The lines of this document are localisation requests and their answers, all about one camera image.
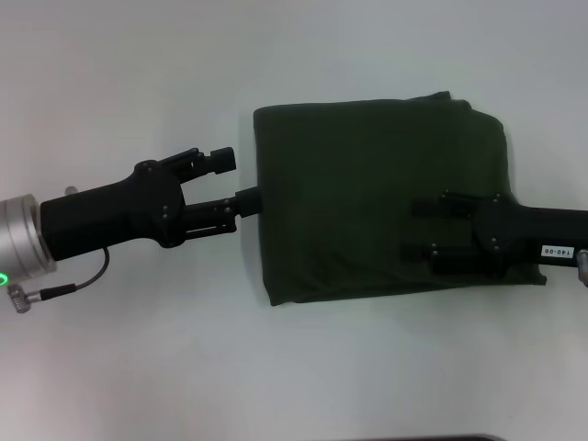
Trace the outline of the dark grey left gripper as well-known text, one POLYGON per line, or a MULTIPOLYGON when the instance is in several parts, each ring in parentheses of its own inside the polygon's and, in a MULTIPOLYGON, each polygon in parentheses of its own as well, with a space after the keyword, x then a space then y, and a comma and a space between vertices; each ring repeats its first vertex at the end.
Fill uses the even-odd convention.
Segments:
POLYGON ((179 181, 235 169, 232 147, 210 154, 193 148, 159 164, 139 163, 130 176, 117 183, 41 203, 42 238, 51 257, 62 261, 135 239, 150 239, 172 248, 185 239, 236 232, 236 217, 263 211, 258 187, 239 191, 231 198, 185 206, 179 181))

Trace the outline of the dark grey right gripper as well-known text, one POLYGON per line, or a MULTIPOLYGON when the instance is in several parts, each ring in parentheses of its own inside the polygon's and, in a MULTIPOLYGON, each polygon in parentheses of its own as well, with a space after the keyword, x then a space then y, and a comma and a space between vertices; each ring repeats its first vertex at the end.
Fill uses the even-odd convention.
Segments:
POLYGON ((503 275, 515 265, 575 267, 587 275, 587 212, 533 208, 510 198, 444 190, 416 198, 411 214, 421 218, 469 220, 478 246, 401 244, 403 262, 426 262, 437 275, 503 275))

